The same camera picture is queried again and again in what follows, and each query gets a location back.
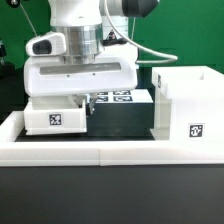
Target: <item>white box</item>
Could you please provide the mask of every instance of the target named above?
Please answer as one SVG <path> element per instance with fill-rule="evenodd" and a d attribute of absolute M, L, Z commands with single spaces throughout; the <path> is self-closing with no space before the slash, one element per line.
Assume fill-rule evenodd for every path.
<path fill-rule="evenodd" d="M 152 83 L 156 140 L 223 141 L 223 74 L 206 66 L 157 67 Z"/>
<path fill-rule="evenodd" d="M 66 96 L 29 98 L 24 121 L 27 135 L 86 132 L 85 100 L 76 108 Z"/>

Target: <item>metal cylinder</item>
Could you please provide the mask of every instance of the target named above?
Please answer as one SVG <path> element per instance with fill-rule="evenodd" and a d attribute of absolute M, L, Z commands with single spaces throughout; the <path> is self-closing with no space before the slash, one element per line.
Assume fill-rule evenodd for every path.
<path fill-rule="evenodd" d="M 94 62 L 96 54 L 103 51 L 102 24 L 77 27 L 52 27 L 55 32 L 65 35 L 66 64 L 89 64 Z"/>

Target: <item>white platform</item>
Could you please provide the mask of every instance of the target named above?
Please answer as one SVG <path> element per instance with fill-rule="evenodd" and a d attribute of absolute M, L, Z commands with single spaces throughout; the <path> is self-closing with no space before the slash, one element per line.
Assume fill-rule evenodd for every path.
<path fill-rule="evenodd" d="M 0 166 L 108 166 L 224 163 L 224 140 L 216 142 L 14 142 L 23 112 L 0 126 Z"/>

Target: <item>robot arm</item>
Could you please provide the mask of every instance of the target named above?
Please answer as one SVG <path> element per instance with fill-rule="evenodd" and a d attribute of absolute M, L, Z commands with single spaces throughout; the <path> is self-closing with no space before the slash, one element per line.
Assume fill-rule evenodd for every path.
<path fill-rule="evenodd" d="M 159 4 L 159 0 L 108 0 L 110 15 L 145 17 Z M 104 0 L 100 0 L 100 13 L 105 15 Z"/>
<path fill-rule="evenodd" d="M 138 50 L 129 43 L 103 46 L 103 0 L 48 1 L 51 32 L 26 46 L 30 56 L 24 66 L 30 96 L 24 111 L 27 134 L 86 132 L 85 105 L 92 114 L 99 92 L 135 89 Z M 150 0 L 154 3 L 145 10 L 143 0 L 115 2 L 114 8 L 109 0 L 109 8 L 123 16 L 145 16 L 158 4 Z"/>

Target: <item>cable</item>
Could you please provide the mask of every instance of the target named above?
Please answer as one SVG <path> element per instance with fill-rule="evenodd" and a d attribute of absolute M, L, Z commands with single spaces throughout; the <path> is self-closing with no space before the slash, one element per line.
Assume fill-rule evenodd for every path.
<path fill-rule="evenodd" d="M 175 55 L 171 55 L 171 54 L 164 54 L 164 53 L 160 53 L 157 51 L 154 51 L 152 49 L 146 48 L 140 44 L 137 44 L 136 42 L 132 41 L 131 39 L 129 39 L 128 37 L 126 37 L 125 35 L 123 35 L 118 29 L 117 27 L 114 25 L 113 21 L 111 20 L 111 16 L 108 10 L 108 5 L 107 5 L 107 0 L 104 0 L 104 11 L 105 14 L 108 18 L 108 21 L 110 23 L 110 25 L 112 26 L 112 28 L 121 36 L 123 37 L 127 42 L 129 42 L 130 44 L 134 45 L 135 47 L 137 47 L 138 49 L 147 52 L 149 54 L 152 54 L 154 56 L 157 57 L 162 57 L 162 58 L 166 58 L 164 60 L 154 60 L 154 61 L 136 61 L 137 64 L 164 64 L 164 63 L 170 63 L 173 61 L 176 61 L 178 59 L 177 56 Z"/>
<path fill-rule="evenodd" d="M 29 17 L 28 14 L 26 13 L 26 10 L 24 9 L 22 3 L 20 3 L 20 7 L 21 7 L 21 9 L 22 9 L 22 11 L 23 11 L 23 14 L 25 15 L 25 17 L 26 17 L 28 23 L 30 24 L 30 27 L 31 27 L 32 31 L 34 32 L 34 35 L 37 37 L 37 32 L 36 32 L 36 30 L 35 30 L 35 28 L 34 28 L 32 22 L 31 22 L 31 20 L 30 20 L 30 17 Z"/>
<path fill-rule="evenodd" d="M 135 33 L 135 22 L 136 18 L 133 20 L 132 32 L 131 32 L 131 39 L 134 40 L 134 33 Z"/>

